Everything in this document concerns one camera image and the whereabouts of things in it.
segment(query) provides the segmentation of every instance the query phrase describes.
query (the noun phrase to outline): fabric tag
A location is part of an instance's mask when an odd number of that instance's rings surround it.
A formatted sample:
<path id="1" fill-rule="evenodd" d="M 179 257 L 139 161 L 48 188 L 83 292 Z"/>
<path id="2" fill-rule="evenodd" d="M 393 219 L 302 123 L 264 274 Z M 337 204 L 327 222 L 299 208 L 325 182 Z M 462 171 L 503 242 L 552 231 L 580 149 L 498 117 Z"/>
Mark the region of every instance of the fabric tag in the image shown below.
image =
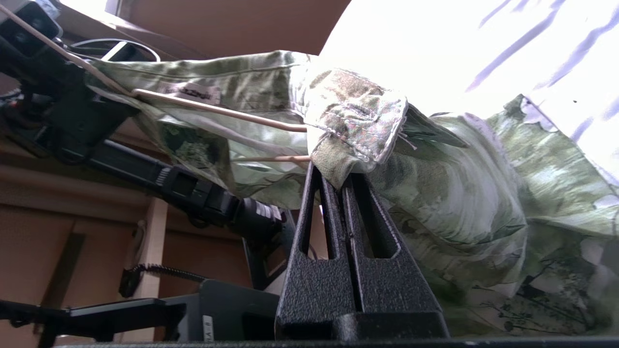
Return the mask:
<path id="1" fill-rule="evenodd" d="M 54 6 L 54 4 L 51 3 L 50 0 L 36 0 L 36 2 L 52 19 L 56 19 L 60 15 L 60 11 L 56 8 L 56 6 Z"/>
<path id="2" fill-rule="evenodd" d="M 222 92 L 219 87 L 203 86 L 192 82 L 177 84 L 159 82 L 157 92 L 209 105 L 218 105 L 222 101 Z"/>

